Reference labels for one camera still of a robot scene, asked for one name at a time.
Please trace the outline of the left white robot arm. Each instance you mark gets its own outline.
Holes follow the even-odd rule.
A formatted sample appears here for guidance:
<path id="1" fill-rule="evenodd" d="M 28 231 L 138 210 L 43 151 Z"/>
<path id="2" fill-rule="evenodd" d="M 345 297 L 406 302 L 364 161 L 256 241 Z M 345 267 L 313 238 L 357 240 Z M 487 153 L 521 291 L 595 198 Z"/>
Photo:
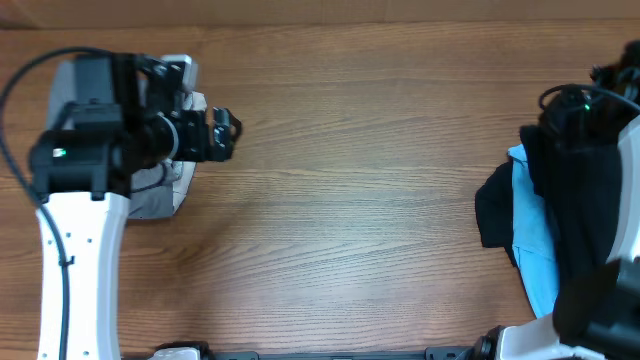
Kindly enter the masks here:
<path id="1" fill-rule="evenodd" d="M 38 355 L 117 359 L 119 257 L 130 220 L 183 204 L 196 167 L 232 156 L 241 122 L 207 105 L 186 54 L 63 62 L 29 154 L 42 242 Z"/>

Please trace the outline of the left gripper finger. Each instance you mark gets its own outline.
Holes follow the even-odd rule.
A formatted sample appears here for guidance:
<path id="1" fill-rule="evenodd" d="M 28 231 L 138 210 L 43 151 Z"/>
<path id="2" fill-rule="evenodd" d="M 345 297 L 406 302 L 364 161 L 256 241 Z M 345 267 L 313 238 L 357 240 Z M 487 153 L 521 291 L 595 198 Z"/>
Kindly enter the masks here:
<path id="1" fill-rule="evenodd" d="M 212 130 L 211 160 L 229 160 L 232 157 L 234 145 L 235 137 L 231 128 L 215 127 Z"/>
<path id="2" fill-rule="evenodd" d="M 215 143 L 237 142 L 242 135 L 242 122 L 228 108 L 213 108 L 213 139 Z"/>

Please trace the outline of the black t-shirt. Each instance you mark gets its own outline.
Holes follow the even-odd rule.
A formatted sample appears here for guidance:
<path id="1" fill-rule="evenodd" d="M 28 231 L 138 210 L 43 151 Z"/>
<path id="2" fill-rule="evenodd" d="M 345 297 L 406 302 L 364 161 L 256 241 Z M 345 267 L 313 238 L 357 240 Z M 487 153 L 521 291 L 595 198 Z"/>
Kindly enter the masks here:
<path id="1" fill-rule="evenodd" d="M 620 350 L 630 341 L 628 299 L 619 287 L 627 266 L 608 258 L 618 225 L 620 154 L 613 144 L 564 140 L 535 125 L 521 128 L 520 144 L 534 192 L 545 202 L 560 273 L 560 290 L 546 316 L 564 344 Z M 517 268 L 512 168 L 507 151 L 506 162 L 476 192 L 475 214 L 483 246 L 504 249 Z"/>

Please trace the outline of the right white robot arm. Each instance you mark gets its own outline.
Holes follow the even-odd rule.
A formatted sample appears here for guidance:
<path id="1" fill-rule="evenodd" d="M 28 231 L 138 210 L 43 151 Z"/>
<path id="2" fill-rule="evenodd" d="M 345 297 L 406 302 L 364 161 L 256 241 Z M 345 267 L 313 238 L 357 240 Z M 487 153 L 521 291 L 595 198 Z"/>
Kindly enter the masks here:
<path id="1" fill-rule="evenodd" d="M 639 45 L 587 84 L 544 91 L 475 195 L 481 242 L 518 270 L 534 319 L 499 326 L 465 359 L 639 355 Z"/>

